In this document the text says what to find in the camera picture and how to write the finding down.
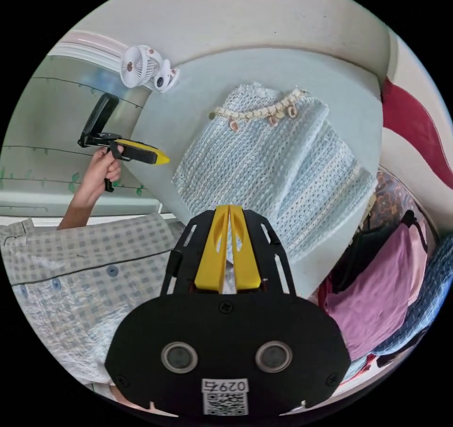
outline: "white fan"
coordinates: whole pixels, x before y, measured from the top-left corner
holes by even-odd
[[[152,85],[164,93],[173,87],[179,78],[179,69],[171,68],[168,59],[146,45],[128,48],[120,61],[121,81],[126,87],[143,86],[153,78]]]

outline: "qr code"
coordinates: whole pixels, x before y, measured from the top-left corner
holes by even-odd
[[[244,416],[248,414],[247,393],[204,393],[204,414]]]

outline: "light blue knitted cloth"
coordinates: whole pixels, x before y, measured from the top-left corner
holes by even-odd
[[[291,262],[308,254],[377,183],[333,130],[328,112],[304,91],[285,96],[258,83],[237,87],[173,177],[190,213],[241,205],[270,221]]]

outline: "blue button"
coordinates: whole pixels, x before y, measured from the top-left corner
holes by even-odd
[[[108,274],[110,277],[116,277],[116,276],[118,276],[118,268],[115,267],[115,265],[110,265],[109,267],[107,267],[107,274]]]
[[[22,292],[22,295],[23,295],[25,298],[28,297],[27,288],[26,288],[24,285],[21,285],[21,286],[20,286],[20,291]]]
[[[61,289],[61,282],[58,278],[52,279],[52,287],[57,290]]]

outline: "pink clothing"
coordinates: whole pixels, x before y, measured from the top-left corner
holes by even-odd
[[[423,233],[423,239],[426,243],[426,226],[424,221],[419,222],[421,232]],[[420,232],[417,226],[412,225],[409,228],[409,235],[411,237],[412,248],[414,250],[414,263],[412,268],[412,287],[409,294],[410,306],[419,296],[420,288],[425,277],[426,260],[428,255],[423,248],[423,243],[420,240]]]
[[[352,361],[367,355],[404,322],[409,296],[418,285],[412,274],[419,249],[411,236],[401,223],[351,286],[337,294],[327,290],[324,308],[337,322]]]

